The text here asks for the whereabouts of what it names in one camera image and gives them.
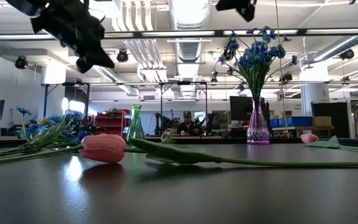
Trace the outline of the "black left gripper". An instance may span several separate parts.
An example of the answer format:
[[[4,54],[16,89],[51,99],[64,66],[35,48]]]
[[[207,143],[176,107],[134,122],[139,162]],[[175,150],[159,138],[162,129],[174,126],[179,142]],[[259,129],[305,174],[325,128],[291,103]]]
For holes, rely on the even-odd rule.
[[[62,47],[78,56],[76,68],[86,73],[93,65],[114,68],[114,62],[101,48],[104,28],[89,12],[90,0],[48,0],[40,14],[31,19],[33,31],[54,36]]]

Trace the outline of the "blue veined flower bunch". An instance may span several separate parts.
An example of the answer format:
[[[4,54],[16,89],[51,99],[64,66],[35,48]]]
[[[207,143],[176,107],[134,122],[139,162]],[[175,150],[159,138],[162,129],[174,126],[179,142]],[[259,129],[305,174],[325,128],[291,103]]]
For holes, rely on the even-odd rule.
[[[245,42],[238,35],[239,47],[235,57],[231,61],[226,61],[226,64],[220,64],[228,67],[228,75],[238,74],[237,78],[242,81],[239,85],[240,90],[247,87],[253,99],[260,98],[262,88],[268,80],[267,74],[271,64],[276,59],[281,60],[286,56],[287,52],[283,45],[291,39],[287,35],[280,36],[269,26],[263,29],[254,28],[246,33],[252,36],[253,43],[245,44],[245,49],[241,51],[240,44]]]

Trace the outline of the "blue artificial flower spray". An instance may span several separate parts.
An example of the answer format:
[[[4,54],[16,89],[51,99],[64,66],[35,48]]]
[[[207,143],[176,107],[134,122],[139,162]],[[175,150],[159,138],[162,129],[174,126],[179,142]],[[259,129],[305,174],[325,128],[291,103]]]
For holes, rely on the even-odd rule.
[[[26,142],[15,149],[0,152],[0,164],[78,152],[81,140],[88,135],[75,124],[81,115],[67,110],[63,115],[43,118],[24,126]]]

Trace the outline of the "large pink artificial tulip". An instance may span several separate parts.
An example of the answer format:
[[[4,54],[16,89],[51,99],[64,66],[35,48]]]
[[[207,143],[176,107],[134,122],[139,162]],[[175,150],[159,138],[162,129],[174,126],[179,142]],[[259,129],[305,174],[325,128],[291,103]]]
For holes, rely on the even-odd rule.
[[[164,164],[192,165],[200,162],[214,162],[217,164],[226,162],[230,164],[293,168],[358,167],[358,162],[278,162],[231,159],[204,154],[177,144],[152,142],[145,139],[131,139],[130,143],[135,146],[134,149],[130,150],[132,153],[144,153],[146,158],[163,162]],[[109,164],[120,162],[127,152],[125,140],[113,134],[86,136],[82,139],[81,146],[82,148],[78,152],[82,157]]]

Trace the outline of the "green glass vase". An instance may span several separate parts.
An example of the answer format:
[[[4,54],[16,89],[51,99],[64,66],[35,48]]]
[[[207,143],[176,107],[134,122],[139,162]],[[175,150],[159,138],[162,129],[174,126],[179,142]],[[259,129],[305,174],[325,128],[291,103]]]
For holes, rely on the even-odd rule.
[[[132,119],[131,125],[129,126],[126,142],[131,143],[131,139],[145,139],[144,130],[141,122],[141,105],[132,105]]]

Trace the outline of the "purple glass vase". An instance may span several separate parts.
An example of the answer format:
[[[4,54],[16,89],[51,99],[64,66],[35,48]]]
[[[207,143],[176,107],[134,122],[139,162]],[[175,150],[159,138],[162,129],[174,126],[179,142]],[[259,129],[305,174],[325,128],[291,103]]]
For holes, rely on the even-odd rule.
[[[270,144],[270,133],[262,112],[261,98],[252,100],[253,109],[247,128],[247,144],[268,145]]]

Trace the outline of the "red storage rack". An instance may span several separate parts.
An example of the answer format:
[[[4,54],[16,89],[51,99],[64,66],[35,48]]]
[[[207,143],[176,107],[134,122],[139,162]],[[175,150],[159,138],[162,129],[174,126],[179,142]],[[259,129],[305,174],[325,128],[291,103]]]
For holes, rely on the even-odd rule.
[[[113,108],[98,113],[94,119],[95,134],[113,134],[125,139],[131,125],[131,118],[131,111],[125,109]]]

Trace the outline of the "blue artificial flower stem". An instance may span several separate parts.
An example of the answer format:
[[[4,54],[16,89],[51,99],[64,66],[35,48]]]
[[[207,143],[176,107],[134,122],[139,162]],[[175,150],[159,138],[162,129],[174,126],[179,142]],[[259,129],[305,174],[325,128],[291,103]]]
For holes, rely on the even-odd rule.
[[[23,107],[19,107],[19,106],[16,106],[16,111],[22,115],[23,137],[25,137],[25,139],[28,142],[35,139],[36,137],[38,137],[40,135],[40,133],[39,133],[40,126],[39,126],[38,122],[34,119],[30,119],[30,121],[28,123],[25,122],[25,116],[26,115],[31,116],[32,113],[29,110],[27,110]]]

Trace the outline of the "black computer monitor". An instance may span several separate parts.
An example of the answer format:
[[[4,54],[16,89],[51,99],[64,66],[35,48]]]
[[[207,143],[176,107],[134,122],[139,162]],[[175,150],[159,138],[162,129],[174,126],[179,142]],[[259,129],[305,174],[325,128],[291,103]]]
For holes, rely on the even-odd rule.
[[[262,113],[266,121],[270,119],[269,103],[266,105],[264,98],[260,99]],[[253,110],[253,98],[246,96],[230,96],[231,121],[250,121]]]

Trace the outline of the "person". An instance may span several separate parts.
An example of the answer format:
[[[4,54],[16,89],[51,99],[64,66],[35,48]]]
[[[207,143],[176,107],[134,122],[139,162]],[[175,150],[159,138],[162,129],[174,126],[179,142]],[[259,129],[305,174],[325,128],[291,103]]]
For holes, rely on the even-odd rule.
[[[201,128],[191,119],[191,112],[183,112],[183,122],[177,126],[177,134],[180,136],[199,136]]]

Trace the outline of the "large blue storage bin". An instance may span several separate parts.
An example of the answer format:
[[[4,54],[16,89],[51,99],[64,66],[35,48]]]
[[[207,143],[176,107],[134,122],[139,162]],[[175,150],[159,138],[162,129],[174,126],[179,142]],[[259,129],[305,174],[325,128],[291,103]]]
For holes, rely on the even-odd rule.
[[[313,118],[309,116],[291,116],[287,118],[289,127],[310,127],[313,125]]]

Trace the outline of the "wooden shelf board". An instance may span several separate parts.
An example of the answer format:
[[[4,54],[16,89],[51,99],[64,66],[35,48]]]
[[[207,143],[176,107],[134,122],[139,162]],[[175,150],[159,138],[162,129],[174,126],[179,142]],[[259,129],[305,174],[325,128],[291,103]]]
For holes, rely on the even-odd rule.
[[[281,127],[281,128],[272,128],[272,131],[286,131],[286,130],[332,130],[334,126],[291,126],[291,127]]]

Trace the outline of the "brown cardboard box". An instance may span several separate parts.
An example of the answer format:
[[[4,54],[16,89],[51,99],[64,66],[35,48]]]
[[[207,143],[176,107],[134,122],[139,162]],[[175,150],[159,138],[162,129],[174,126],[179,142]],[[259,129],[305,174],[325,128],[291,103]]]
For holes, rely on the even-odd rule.
[[[330,116],[315,116],[313,117],[314,127],[331,127],[332,119]]]

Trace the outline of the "black cabinet panel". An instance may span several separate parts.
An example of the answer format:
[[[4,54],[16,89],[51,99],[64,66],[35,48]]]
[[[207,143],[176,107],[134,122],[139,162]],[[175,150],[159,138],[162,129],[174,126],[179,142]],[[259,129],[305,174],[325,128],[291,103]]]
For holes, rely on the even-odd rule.
[[[311,104],[313,117],[315,116],[330,116],[332,119],[332,126],[334,129],[330,130],[331,136],[338,138],[349,138],[349,115],[347,104],[345,102],[339,103],[312,103]]]

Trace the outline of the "black overhead light frame bar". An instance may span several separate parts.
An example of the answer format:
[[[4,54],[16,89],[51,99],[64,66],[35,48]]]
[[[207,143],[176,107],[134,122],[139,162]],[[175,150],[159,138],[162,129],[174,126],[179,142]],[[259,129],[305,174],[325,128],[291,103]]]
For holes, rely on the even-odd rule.
[[[303,36],[348,36],[358,35],[358,27],[352,28],[305,28],[305,29],[278,29],[280,35],[289,37]],[[231,34],[231,30],[153,30],[153,31],[129,31],[107,32],[106,40],[113,39],[176,39],[176,38],[221,38]],[[41,34],[0,34],[0,41],[31,41],[53,40],[53,36]]]

